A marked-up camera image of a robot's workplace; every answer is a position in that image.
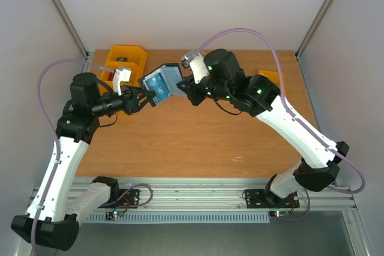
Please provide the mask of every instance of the wooden work surface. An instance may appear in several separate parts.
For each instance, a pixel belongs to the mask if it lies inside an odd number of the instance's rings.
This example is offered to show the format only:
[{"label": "wooden work surface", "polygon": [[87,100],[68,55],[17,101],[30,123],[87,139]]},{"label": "wooden work surface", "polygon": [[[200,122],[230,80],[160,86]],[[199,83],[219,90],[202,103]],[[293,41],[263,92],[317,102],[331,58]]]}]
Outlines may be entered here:
[{"label": "wooden work surface", "polygon": [[[97,50],[93,62],[104,65],[108,52]],[[186,52],[149,50],[144,73],[161,64],[179,62]],[[276,70],[269,51],[233,52],[247,75],[257,74],[258,69]],[[290,103],[314,124],[294,52],[279,51],[278,56]],[[234,111],[231,106],[223,106]],[[101,123],[112,120],[102,119]],[[112,127],[99,128],[77,175],[271,177],[300,159],[272,128],[246,113],[231,116],[212,100],[195,107],[186,97],[173,96],[159,106],[147,105],[140,113],[119,115]]]}]

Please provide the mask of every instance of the yellow bin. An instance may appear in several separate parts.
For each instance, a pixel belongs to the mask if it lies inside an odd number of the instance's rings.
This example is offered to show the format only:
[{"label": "yellow bin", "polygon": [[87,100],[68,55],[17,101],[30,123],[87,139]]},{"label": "yellow bin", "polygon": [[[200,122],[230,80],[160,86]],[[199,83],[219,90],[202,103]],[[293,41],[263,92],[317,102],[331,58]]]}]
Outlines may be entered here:
[{"label": "yellow bin", "polygon": [[[109,51],[106,61],[106,67],[117,69],[120,66],[131,68],[131,78],[128,82],[129,85],[139,86],[139,79],[143,76],[146,59],[148,54],[140,46],[132,45],[113,45]],[[118,61],[118,59],[126,58],[126,61]],[[113,88],[112,80],[113,73],[103,71],[100,80],[107,83]],[[107,90],[99,85],[100,93],[104,94]]]}]

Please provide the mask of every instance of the white enclosure wall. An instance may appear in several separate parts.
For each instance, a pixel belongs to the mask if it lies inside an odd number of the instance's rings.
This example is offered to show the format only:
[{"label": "white enclosure wall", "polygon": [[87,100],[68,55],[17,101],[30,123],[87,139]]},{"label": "white enclosure wall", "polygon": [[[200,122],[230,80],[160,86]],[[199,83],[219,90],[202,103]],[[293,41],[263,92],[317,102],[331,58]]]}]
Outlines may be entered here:
[{"label": "white enclosure wall", "polygon": [[[301,57],[320,128],[350,144],[367,177],[355,195],[375,255],[384,255],[384,0],[335,0]],[[359,177],[341,166],[339,182]]]},{"label": "white enclosure wall", "polygon": [[[297,50],[323,0],[61,0],[85,47],[138,44],[192,49],[222,30],[252,28],[278,49]],[[266,49],[250,35],[211,48]]]},{"label": "white enclosure wall", "polygon": [[[0,255],[11,255],[21,238],[10,229],[40,184],[53,146],[36,99],[40,71],[79,50],[51,0],[0,0]],[[42,85],[49,116],[57,120],[79,67],[47,73]]]}]

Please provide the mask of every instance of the metal corner post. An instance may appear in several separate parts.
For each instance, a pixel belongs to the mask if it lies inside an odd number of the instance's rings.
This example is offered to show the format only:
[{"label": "metal corner post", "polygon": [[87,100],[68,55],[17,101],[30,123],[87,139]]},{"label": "metal corner post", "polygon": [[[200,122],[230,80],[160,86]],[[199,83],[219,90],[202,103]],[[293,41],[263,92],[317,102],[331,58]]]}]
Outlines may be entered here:
[{"label": "metal corner post", "polygon": [[317,28],[319,27],[321,21],[323,20],[324,16],[326,15],[332,3],[333,3],[333,0],[323,1],[322,6],[319,9],[319,12],[317,12],[316,17],[314,18],[307,34],[305,35],[303,41],[299,46],[298,51],[296,52],[297,57],[300,57],[304,52],[305,48],[307,47],[308,43],[310,42],[312,36],[316,32]]},{"label": "metal corner post", "polygon": [[64,6],[62,5],[60,0],[52,0],[53,4],[55,5],[58,13],[60,14],[62,20],[64,21],[66,27],[68,28],[70,34],[72,35],[74,41],[76,42],[81,54],[83,55],[84,59],[87,58],[88,52],[85,49],[84,44],[82,43],[79,35],[76,32],[75,27],[72,24],[72,21],[70,20],[67,12],[64,9]]}]

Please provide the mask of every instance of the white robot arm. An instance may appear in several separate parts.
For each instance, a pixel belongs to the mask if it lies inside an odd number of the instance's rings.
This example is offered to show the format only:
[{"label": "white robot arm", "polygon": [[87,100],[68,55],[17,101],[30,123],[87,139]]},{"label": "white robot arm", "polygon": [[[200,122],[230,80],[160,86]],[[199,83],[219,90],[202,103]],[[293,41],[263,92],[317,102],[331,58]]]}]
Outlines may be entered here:
[{"label": "white robot arm", "polygon": [[99,117],[111,116],[118,111],[131,115],[141,111],[155,96],[153,91],[120,86],[120,82],[129,81],[129,77],[130,71],[119,70],[115,73],[116,81],[113,81],[116,92],[107,87],[109,93],[103,96],[98,85],[105,83],[95,74],[80,73],[74,77],[70,86],[71,100],[56,127],[60,160],[56,160],[55,144],[37,195],[26,214],[15,216],[11,223],[11,229],[27,242],[30,243],[34,236],[38,245],[66,251],[73,245],[84,220],[103,203],[116,201],[120,196],[116,179],[99,176],[87,191],[67,204],[77,167],[100,126]]},{"label": "white robot arm", "polygon": [[[297,190],[321,191],[335,180],[341,159],[330,150],[345,156],[349,150],[345,142],[336,143],[325,137],[286,100],[289,113],[283,105],[279,88],[264,76],[245,76],[232,52],[217,49],[204,58],[198,54],[188,63],[186,60],[191,55],[193,53],[188,53],[182,60],[184,67],[193,68],[193,75],[178,83],[178,88],[187,94],[193,105],[199,105],[206,98],[229,101],[238,110],[276,130],[301,154],[302,159],[297,165],[269,181],[265,198],[271,206]],[[328,148],[299,122],[306,124]]]}]

